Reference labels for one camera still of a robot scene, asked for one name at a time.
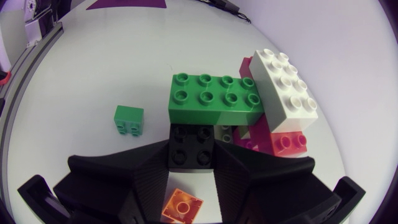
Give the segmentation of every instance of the lego brick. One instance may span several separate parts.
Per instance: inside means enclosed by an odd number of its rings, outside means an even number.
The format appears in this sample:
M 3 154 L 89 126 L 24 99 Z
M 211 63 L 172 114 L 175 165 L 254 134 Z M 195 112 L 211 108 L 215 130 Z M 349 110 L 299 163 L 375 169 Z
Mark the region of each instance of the lego brick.
M 233 139 L 234 139 L 234 144 L 245 147 L 246 149 L 253 149 L 253 144 L 250 139 L 242 139 L 239 135 L 239 129 L 235 129 L 233 132 Z
M 0 73 L 1 73 L 1 76 L 0 76 L 0 85 L 5 85 L 5 84 L 7 84 L 7 82 L 8 82 L 8 80 L 10 79 L 10 77 L 11 77 L 11 71 L 8 71 L 8 72 L 3 72 L 3 71 L 0 71 Z
M 211 125 L 171 124 L 169 168 L 213 168 L 214 127 Z
M 175 189 L 162 215 L 182 223 L 193 223 L 203 200 L 196 198 L 180 189 Z
M 250 139 L 250 132 L 248 126 L 238 126 L 239 136 L 241 139 Z
M 169 117 L 176 124 L 252 125 L 264 109 L 250 78 L 173 76 Z
M 307 139 L 301 131 L 270 133 L 263 115 L 254 126 L 249 126 L 251 143 L 259 152 L 279 157 L 297 157 L 307 151 Z
M 249 69 L 249 65 L 251 62 L 252 57 L 249 58 L 243 58 L 242 64 L 241 64 L 241 68 L 239 69 L 239 74 L 241 75 L 241 78 L 251 78 L 253 79 L 253 76 L 251 75 L 250 69 Z
M 303 131 L 317 118 L 317 104 L 286 54 L 257 50 L 249 69 L 272 133 Z
M 215 125 L 214 138 L 223 142 L 233 144 L 232 127 L 228 125 Z
M 144 127 L 144 109 L 118 105 L 114 122 L 120 134 L 140 136 Z

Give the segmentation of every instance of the lego stud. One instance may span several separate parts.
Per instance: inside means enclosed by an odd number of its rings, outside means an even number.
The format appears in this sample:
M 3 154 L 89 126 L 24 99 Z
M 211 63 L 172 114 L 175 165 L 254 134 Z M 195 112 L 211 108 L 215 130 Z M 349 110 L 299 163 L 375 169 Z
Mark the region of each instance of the lego stud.
M 252 149 L 253 148 L 253 144 L 251 143 L 251 141 L 248 141 L 245 145 L 246 149 Z
M 299 92 L 304 92 L 307 90 L 308 86 L 307 84 L 305 84 L 305 82 L 303 80 L 297 80 L 294 83 L 294 87 L 296 88 L 297 91 Z
M 118 127 L 118 131 L 119 131 L 120 134 L 126 134 L 126 129 L 124 128 L 124 122 L 117 121 L 116 122 L 116 127 Z
M 260 101 L 259 96 L 257 96 L 254 93 L 249 94 L 248 97 L 246 98 L 246 104 L 251 108 L 254 108 L 254 107 L 260 105 L 260 102 L 261 101 Z
M 299 134 L 294 138 L 293 142 L 297 147 L 303 147 L 307 144 L 307 138 L 303 134 Z
M 131 124 L 130 129 L 132 132 L 136 132 L 139 130 L 139 125 L 138 124 Z
M 289 61 L 289 57 L 286 55 L 286 54 L 284 54 L 284 53 L 279 53 L 279 55 L 278 56 L 276 56 L 277 58 L 278 58 L 278 60 L 280 61 L 280 62 L 282 62 L 282 63 L 286 63 L 287 61 Z
M 225 75 L 221 78 L 221 85 L 224 88 L 230 88 L 234 83 L 234 79 L 231 76 Z
M 251 78 L 244 77 L 242 78 L 242 88 L 245 90 L 250 90 L 254 87 L 254 81 Z
M 302 107 L 302 104 L 298 97 L 292 96 L 289 98 L 288 108 L 291 111 L 298 111 L 299 109 L 301 109 L 301 107 Z
M 174 102 L 183 105 L 188 102 L 188 93 L 184 90 L 178 90 L 173 95 Z
M 273 60 L 269 65 L 268 68 L 275 72 L 275 73 L 279 73 L 282 70 L 282 65 L 277 62 L 276 60 Z
M 189 212 L 190 206 L 187 202 L 179 202 L 176 208 L 179 214 L 186 214 Z
M 198 163 L 201 166 L 208 165 L 211 161 L 211 154 L 209 151 L 203 150 L 198 153 Z
M 311 97 L 308 97 L 308 99 L 304 101 L 304 107 L 308 112 L 315 111 L 318 108 L 317 103 Z
M 211 85 L 213 78 L 208 74 L 201 74 L 199 76 L 199 85 L 203 87 L 208 87 Z
M 236 94 L 234 93 L 225 94 L 224 97 L 225 105 L 232 107 L 235 106 L 237 102 L 238 102 L 238 96 L 236 96 Z
M 297 75 L 297 68 L 294 67 L 293 65 L 288 65 L 285 67 L 285 72 L 288 73 L 289 75 Z
M 208 129 L 208 128 L 200 128 L 199 131 L 198 131 L 198 134 L 197 134 L 198 141 L 200 143 L 204 143 L 205 141 L 207 141 L 207 139 L 210 138 L 210 134 L 211 134 L 210 129 Z
M 283 76 L 279 78 L 278 86 L 283 90 L 288 90 L 290 87 L 292 87 L 292 82 L 289 78 Z
M 189 76 L 186 73 L 179 73 L 175 76 L 175 82 L 180 86 L 185 86 L 189 82 Z
M 187 160 L 187 154 L 183 150 L 177 149 L 173 152 L 172 159 L 176 165 L 183 165 Z
M 290 142 L 290 139 L 287 136 L 283 136 L 279 139 L 278 145 L 280 150 L 287 149 L 290 147 L 292 143 Z
M 261 56 L 263 56 L 266 59 L 272 59 L 274 57 L 274 53 L 269 49 L 264 49 L 261 52 Z
M 208 106 L 213 102 L 213 94 L 210 93 L 209 91 L 203 91 L 199 95 L 199 101 L 202 105 Z
M 184 142 L 184 139 L 187 137 L 187 130 L 183 127 L 176 127 L 173 130 L 174 139 L 177 142 Z
M 223 142 L 227 142 L 230 143 L 232 138 L 229 134 L 224 134 L 223 137 L 221 137 L 221 139 L 223 140 Z

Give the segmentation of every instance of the purple object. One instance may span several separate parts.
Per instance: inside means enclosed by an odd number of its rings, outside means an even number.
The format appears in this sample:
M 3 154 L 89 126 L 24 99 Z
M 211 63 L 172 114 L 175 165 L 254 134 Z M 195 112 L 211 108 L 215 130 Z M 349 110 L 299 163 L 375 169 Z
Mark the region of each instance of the purple object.
M 105 7 L 159 7 L 166 8 L 165 0 L 98 0 L 87 10 Z

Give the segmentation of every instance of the black lego brick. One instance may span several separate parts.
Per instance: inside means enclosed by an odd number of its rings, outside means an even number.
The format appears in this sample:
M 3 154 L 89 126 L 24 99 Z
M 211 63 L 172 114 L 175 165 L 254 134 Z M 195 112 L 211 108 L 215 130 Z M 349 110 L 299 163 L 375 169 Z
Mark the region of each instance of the black lego brick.
M 171 124 L 169 168 L 211 169 L 213 148 L 212 125 Z

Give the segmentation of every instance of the white lego brick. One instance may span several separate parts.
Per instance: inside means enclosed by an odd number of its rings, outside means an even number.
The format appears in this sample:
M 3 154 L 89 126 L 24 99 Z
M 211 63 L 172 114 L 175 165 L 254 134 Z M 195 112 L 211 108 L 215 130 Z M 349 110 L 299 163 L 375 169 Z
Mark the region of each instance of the white lego brick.
M 317 118 L 317 103 L 286 54 L 257 50 L 249 65 L 272 133 L 303 131 Z

